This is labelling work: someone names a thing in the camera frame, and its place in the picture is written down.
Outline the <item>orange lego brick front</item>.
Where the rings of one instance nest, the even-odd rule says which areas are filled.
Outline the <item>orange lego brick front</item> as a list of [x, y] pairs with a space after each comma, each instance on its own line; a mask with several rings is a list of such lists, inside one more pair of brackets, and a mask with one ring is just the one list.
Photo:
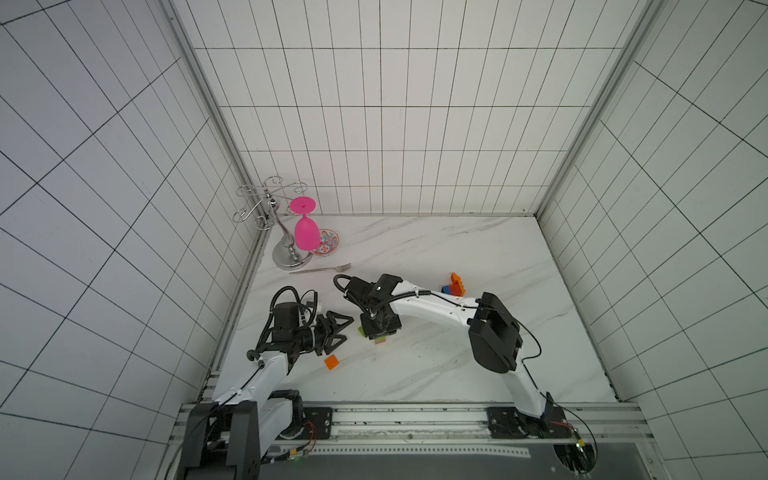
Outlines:
[[340, 362], [335, 355], [328, 356], [324, 360], [324, 363], [329, 371], [333, 371], [340, 365]]

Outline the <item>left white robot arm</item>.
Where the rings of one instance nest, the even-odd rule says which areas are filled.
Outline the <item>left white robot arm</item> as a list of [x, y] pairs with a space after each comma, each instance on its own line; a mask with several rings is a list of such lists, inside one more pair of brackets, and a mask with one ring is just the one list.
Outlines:
[[328, 408], [306, 410], [280, 383], [305, 354], [330, 356], [346, 341], [353, 318], [315, 301], [279, 303], [246, 357], [254, 369], [217, 398], [195, 405], [168, 479], [256, 479], [264, 464], [308, 454], [330, 435]]

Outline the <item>orange lego brick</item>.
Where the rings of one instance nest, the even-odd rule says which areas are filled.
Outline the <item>orange lego brick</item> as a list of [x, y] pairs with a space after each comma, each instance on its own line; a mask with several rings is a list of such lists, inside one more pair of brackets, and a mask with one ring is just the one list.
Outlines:
[[328, 356], [324, 360], [324, 363], [329, 371], [333, 371], [340, 365], [340, 362], [335, 355]]
[[462, 281], [461, 277], [458, 274], [453, 273], [451, 275], [451, 282], [452, 282], [451, 286], [452, 285], [457, 285], [461, 289], [461, 293], [462, 293], [461, 296], [465, 296], [466, 295], [465, 286], [463, 284], [463, 281]]

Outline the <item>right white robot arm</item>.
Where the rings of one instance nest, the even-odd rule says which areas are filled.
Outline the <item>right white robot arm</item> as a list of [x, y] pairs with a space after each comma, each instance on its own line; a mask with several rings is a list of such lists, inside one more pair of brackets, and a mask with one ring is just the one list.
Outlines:
[[333, 284], [361, 311], [363, 334], [370, 340], [396, 333], [404, 317], [413, 317], [467, 332], [473, 358], [498, 374], [512, 395], [517, 428], [526, 436], [544, 433], [552, 422], [554, 401], [529, 372], [520, 372], [522, 324], [494, 294], [478, 298], [421, 288], [399, 276], [383, 274], [375, 282], [338, 274]]

